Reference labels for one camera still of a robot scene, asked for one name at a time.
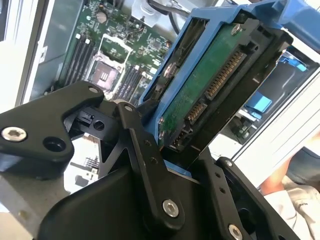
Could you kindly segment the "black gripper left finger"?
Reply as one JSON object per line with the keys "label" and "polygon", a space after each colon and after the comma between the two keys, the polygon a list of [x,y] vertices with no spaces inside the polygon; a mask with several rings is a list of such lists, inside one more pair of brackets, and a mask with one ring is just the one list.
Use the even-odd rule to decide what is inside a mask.
{"label": "black gripper left finger", "polygon": [[107,145],[106,163],[127,151],[135,194],[146,222],[181,227],[185,212],[152,134],[138,110],[105,100],[97,86],[81,81],[0,115],[0,170],[40,179],[61,176],[74,155],[72,140],[88,133]]}

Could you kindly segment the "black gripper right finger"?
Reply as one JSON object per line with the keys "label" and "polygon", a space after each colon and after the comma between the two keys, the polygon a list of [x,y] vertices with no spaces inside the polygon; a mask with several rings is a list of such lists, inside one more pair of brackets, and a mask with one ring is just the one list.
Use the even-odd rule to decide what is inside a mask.
{"label": "black gripper right finger", "polygon": [[261,193],[230,159],[214,160],[205,149],[192,165],[205,192],[205,213],[213,240],[297,240]]}

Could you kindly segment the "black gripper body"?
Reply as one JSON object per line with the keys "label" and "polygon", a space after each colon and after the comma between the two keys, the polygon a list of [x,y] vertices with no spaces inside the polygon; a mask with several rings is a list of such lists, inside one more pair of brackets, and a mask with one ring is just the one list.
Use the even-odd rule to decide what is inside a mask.
{"label": "black gripper body", "polygon": [[37,239],[221,240],[204,188],[174,172],[169,176],[185,212],[185,224],[174,234],[147,229],[131,169],[122,167],[56,203],[42,220]]}

